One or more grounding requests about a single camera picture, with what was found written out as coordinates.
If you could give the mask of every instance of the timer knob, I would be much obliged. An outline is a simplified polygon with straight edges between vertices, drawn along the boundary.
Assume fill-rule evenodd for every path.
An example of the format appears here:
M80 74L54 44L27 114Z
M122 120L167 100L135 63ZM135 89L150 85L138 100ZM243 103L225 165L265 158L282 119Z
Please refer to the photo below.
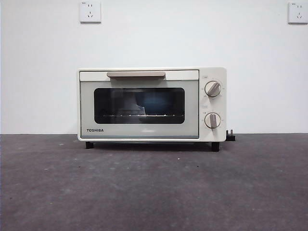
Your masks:
M209 113L205 116L204 122L209 128L217 128L220 125L220 116L216 113Z
M208 96L215 97L220 93L220 84L215 81L208 82L204 90Z

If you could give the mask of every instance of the door handle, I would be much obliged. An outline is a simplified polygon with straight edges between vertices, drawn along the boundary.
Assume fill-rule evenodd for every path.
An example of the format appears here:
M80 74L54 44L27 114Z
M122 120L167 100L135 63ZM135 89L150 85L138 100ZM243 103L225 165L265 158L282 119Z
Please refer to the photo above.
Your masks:
M112 77L156 77L164 78L166 73L164 71L112 71L107 72L107 76Z

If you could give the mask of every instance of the black foot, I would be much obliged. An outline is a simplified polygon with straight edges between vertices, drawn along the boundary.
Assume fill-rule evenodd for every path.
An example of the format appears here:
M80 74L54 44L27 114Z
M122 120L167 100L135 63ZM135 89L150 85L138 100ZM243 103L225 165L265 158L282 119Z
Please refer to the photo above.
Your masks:
M219 142L212 142L212 152L219 151Z
M92 142L86 142L86 149L94 148L94 143Z

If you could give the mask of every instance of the control knob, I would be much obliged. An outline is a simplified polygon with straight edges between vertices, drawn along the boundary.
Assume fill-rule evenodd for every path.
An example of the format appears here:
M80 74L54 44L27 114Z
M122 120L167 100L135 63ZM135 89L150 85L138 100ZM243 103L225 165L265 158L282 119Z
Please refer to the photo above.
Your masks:
M217 128L220 125L220 116L216 113L209 113L205 116L204 122L209 128Z
M208 82L204 90L208 96L215 97L220 93L220 84L215 81Z

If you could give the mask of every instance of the glass window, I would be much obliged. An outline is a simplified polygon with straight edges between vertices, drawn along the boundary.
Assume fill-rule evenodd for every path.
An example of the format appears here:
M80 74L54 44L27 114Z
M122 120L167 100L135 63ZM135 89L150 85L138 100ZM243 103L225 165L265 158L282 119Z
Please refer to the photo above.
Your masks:
M98 124L181 124L183 88L97 88L94 120Z

